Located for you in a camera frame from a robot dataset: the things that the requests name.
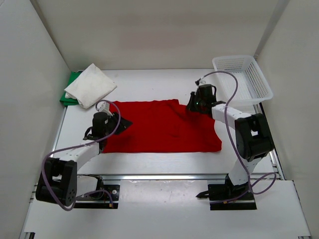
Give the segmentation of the red cloth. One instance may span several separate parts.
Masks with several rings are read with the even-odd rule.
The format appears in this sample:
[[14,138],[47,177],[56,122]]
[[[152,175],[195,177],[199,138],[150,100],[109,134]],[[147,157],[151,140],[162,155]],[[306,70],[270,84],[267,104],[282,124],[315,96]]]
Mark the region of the red cloth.
[[222,141],[210,116],[191,112],[177,99],[151,102],[119,102],[123,119],[133,124],[107,140],[104,153],[219,152]]

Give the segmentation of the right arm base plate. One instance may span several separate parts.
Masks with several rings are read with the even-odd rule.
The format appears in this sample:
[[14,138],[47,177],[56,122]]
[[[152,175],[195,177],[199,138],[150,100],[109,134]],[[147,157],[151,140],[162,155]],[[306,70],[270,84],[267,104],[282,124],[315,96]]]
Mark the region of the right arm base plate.
[[256,210],[254,195],[247,186],[231,190],[225,184],[209,184],[208,195],[211,211]]

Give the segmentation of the white t shirt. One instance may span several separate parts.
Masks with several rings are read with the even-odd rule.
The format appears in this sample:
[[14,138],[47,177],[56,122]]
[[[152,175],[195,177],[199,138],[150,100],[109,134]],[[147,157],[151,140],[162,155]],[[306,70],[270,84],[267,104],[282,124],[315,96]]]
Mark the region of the white t shirt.
[[64,89],[64,92],[67,99],[75,99],[81,107],[87,109],[116,88],[115,82],[92,63]]

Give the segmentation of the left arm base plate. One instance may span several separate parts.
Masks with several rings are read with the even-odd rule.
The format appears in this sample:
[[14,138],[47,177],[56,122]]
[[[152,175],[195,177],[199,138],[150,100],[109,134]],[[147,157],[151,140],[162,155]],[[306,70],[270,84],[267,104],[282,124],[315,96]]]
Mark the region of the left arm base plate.
[[120,181],[105,181],[98,186],[97,190],[104,189],[106,192],[98,192],[87,195],[75,204],[75,209],[117,209],[120,197]]

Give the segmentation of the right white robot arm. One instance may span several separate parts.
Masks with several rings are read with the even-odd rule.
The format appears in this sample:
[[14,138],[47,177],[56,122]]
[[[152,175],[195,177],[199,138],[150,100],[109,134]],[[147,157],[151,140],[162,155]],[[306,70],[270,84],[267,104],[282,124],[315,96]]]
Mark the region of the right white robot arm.
[[210,189],[197,195],[198,198],[216,196],[216,203],[230,203],[253,194],[251,173],[256,165],[274,149],[274,142],[263,114],[249,114],[229,106],[228,102],[216,99],[217,88],[211,84],[200,85],[191,92],[186,109],[209,115],[226,125],[226,130],[235,130],[229,140],[237,156],[232,170],[226,175],[225,183],[217,190]]

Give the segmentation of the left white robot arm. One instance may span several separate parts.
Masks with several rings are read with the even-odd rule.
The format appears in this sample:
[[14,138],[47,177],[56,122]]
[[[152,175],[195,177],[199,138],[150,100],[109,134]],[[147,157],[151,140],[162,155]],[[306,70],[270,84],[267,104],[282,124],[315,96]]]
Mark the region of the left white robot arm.
[[77,199],[78,170],[102,153],[109,137],[123,133],[132,125],[131,121],[119,113],[95,113],[92,126],[86,129],[80,145],[55,151],[67,151],[61,158],[48,155],[43,160],[35,191],[36,199],[58,204],[62,209],[70,211]]

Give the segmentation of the green t shirt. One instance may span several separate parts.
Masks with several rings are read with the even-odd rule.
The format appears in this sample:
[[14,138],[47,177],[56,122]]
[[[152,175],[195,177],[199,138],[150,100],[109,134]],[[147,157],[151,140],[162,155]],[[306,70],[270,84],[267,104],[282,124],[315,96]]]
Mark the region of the green t shirt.
[[[82,72],[71,72],[67,86],[73,83],[81,74]],[[64,92],[59,100],[64,106],[75,106],[78,105],[78,101],[73,98],[66,98],[66,92]]]

